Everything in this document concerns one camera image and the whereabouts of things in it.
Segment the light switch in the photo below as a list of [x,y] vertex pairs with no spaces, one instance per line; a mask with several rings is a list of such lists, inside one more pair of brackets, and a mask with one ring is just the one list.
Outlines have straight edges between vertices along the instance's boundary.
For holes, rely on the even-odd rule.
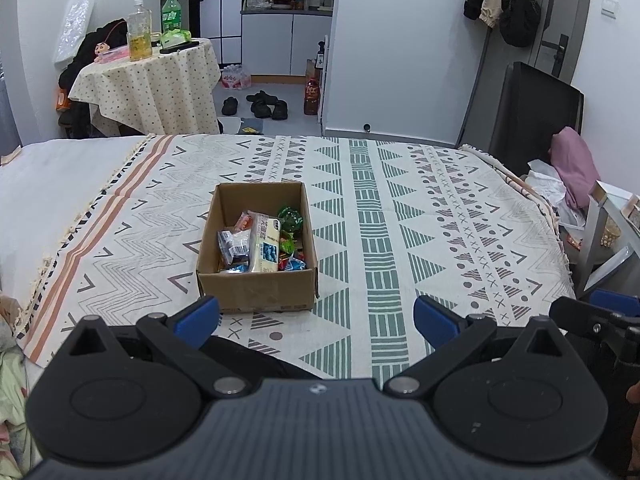
[[602,13],[615,20],[619,4],[617,0],[602,0]]

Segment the green soda bottle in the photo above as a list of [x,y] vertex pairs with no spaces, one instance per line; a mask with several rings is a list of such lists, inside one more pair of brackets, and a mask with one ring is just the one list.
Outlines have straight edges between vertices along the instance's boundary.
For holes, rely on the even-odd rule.
[[182,28],[182,7],[178,0],[166,0],[162,6],[162,32]]

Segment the blue gripper pad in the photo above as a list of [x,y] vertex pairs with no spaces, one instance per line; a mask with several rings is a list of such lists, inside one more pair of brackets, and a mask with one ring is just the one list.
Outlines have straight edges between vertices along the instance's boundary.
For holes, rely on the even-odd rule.
[[619,312],[623,316],[640,316],[640,301],[635,296],[625,296],[598,288],[589,296],[589,303],[613,312]]
[[218,300],[205,296],[174,317],[174,334],[192,348],[200,348],[218,328]]
[[429,296],[420,296],[414,303],[414,325],[431,346],[438,349],[460,334],[464,319]]

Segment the red bottle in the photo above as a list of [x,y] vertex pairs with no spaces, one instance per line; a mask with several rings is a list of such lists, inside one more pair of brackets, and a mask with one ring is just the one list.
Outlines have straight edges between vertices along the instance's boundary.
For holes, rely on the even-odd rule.
[[305,87],[305,115],[318,115],[320,106],[320,87],[318,81],[310,79]]

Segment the door handle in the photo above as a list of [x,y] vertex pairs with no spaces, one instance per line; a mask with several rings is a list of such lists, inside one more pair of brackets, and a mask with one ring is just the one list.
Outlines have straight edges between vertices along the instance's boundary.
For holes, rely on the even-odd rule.
[[546,46],[556,51],[554,54],[554,67],[551,69],[551,75],[553,77],[560,77],[562,71],[562,63],[564,62],[564,54],[566,53],[566,46],[569,43],[569,37],[566,34],[560,34],[560,41],[558,43],[551,43],[550,41],[541,41],[540,46]]

